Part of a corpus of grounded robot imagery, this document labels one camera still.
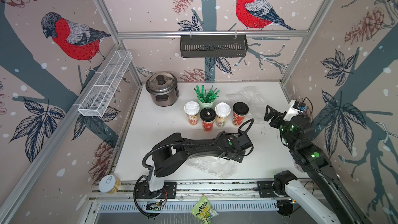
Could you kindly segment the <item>clear plastic carrier bag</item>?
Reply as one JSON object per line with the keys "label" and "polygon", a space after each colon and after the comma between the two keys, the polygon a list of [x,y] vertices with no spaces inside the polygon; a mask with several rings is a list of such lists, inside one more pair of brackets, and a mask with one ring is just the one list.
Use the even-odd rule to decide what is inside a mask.
{"label": "clear plastic carrier bag", "polygon": [[223,179],[230,178],[238,172],[238,162],[225,158],[192,158],[187,160],[185,164],[207,174]]}

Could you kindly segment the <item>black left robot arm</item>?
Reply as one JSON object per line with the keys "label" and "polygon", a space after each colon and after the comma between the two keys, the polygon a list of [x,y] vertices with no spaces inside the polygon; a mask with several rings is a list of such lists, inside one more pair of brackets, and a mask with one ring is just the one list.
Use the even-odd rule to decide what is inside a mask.
{"label": "black left robot arm", "polygon": [[192,140],[173,133],[153,146],[142,159],[142,166],[148,175],[138,178],[134,186],[133,201],[138,211],[148,219],[155,219],[158,213],[145,212],[138,204],[138,187],[147,185],[150,192],[162,191],[163,186],[155,189],[151,186],[157,178],[169,176],[177,171],[187,160],[201,157],[216,157],[242,163],[243,158],[251,154],[254,145],[247,132],[253,126],[253,118],[241,124],[236,133],[221,131],[213,139]]}

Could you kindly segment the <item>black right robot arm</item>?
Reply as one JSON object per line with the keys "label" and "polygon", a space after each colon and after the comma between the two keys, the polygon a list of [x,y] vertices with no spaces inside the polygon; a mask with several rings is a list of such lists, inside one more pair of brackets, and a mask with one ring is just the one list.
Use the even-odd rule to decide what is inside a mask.
{"label": "black right robot arm", "polygon": [[308,192],[290,171],[274,176],[274,193],[295,200],[319,224],[369,224],[371,221],[349,195],[327,155],[313,143],[315,129],[305,109],[303,102],[295,100],[284,113],[267,106],[264,121],[279,130],[295,163],[319,188],[329,207]]}

